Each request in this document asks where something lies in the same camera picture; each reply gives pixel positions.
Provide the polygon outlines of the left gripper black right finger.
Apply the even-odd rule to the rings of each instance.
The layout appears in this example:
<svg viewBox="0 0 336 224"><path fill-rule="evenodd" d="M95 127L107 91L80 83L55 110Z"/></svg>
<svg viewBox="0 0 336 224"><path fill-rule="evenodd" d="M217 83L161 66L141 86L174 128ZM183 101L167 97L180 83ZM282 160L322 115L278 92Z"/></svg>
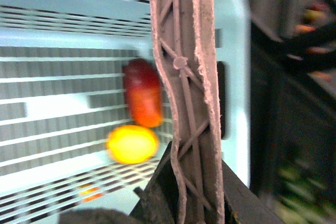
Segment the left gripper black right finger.
<svg viewBox="0 0 336 224"><path fill-rule="evenodd" d="M249 190L225 162L222 162L222 170L226 223L283 223Z"/></svg>

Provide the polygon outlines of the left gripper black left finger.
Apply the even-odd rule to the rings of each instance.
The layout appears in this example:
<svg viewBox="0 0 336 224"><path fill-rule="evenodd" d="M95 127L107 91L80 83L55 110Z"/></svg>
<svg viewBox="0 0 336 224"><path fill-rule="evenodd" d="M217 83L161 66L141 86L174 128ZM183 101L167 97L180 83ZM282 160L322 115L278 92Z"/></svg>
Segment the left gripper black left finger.
<svg viewBox="0 0 336 224"><path fill-rule="evenodd" d="M141 223L177 223L179 191L171 166L169 142L145 189L133 191L139 197L130 216Z"/></svg>

